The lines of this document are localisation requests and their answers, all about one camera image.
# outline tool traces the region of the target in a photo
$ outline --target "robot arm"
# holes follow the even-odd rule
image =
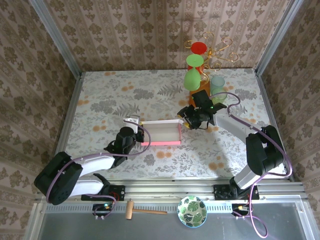
[[[65,152],[57,153],[35,178],[34,185],[44,195],[49,192],[47,200],[53,205],[61,204],[67,198],[76,195],[82,195],[82,200],[89,200],[87,194],[109,195],[110,192],[115,192],[117,186],[110,185],[103,176],[94,172],[119,166],[127,159],[127,156],[123,155],[128,155],[136,142],[144,141],[144,131],[138,129],[139,121],[138,116],[124,119],[126,126],[122,127],[115,140],[104,148],[110,155],[96,153],[77,158],[75,162]],[[62,174],[57,177],[57,173],[62,169]],[[91,179],[79,179],[89,173],[94,173]]]
[[[230,180],[228,191],[232,192],[231,198],[241,196],[260,176],[284,161],[284,156],[276,147],[253,129],[261,129],[283,149],[278,132],[273,126],[260,127],[237,116],[237,119],[247,125],[240,123],[230,116],[225,105],[213,105],[205,90],[196,92],[192,97],[196,108],[190,105],[178,112],[187,128],[199,129],[202,122],[208,122],[229,131],[246,145],[247,165]]]

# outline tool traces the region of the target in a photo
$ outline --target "leaf pattern bowl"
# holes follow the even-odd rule
[[[207,208],[203,201],[197,196],[186,196],[177,209],[180,221],[189,228],[198,228],[207,219]]]

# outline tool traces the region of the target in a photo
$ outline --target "gray floor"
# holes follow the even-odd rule
[[[262,218],[270,240],[305,240],[294,204],[256,204],[254,215]],[[123,213],[95,220],[87,213],[50,213],[44,217],[41,240],[259,240],[249,220],[231,214],[208,214],[198,228],[184,226],[177,215]]]

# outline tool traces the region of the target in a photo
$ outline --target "wall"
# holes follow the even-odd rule
[[[27,0],[0,1],[0,240],[20,240],[75,79]]]
[[[289,154],[320,225],[320,1],[306,0],[262,79]]]
[[[288,0],[45,0],[81,71],[181,69],[186,40],[203,32],[239,54],[222,67],[254,67]]]

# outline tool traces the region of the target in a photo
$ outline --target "wooden hammer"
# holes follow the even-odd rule
[[[132,200],[127,201],[126,202],[126,209],[125,209],[125,218],[131,220],[133,212],[146,213],[146,214],[163,214],[163,215],[167,215],[166,211],[134,209],[134,201],[132,201]]]

